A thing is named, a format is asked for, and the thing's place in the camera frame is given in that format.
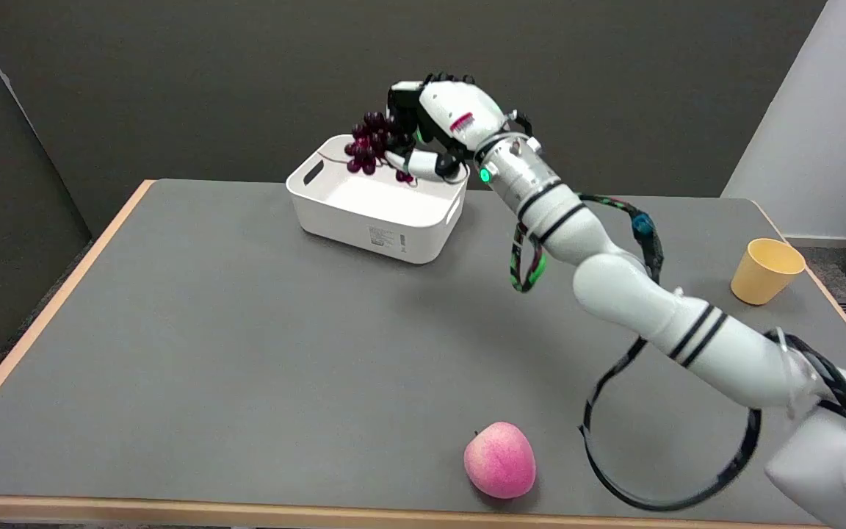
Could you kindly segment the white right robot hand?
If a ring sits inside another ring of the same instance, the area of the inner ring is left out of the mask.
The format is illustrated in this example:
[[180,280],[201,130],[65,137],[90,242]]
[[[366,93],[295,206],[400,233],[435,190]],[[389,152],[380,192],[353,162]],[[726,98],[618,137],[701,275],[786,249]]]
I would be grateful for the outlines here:
[[459,184],[468,177],[470,161],[480,163],[491,146],[508,138],[541,152],[529,118],[503,111],[470,75],[432,73],[422,81],[393,84],[386,124],[395,128],[385,141],[386,164],[417,180]]

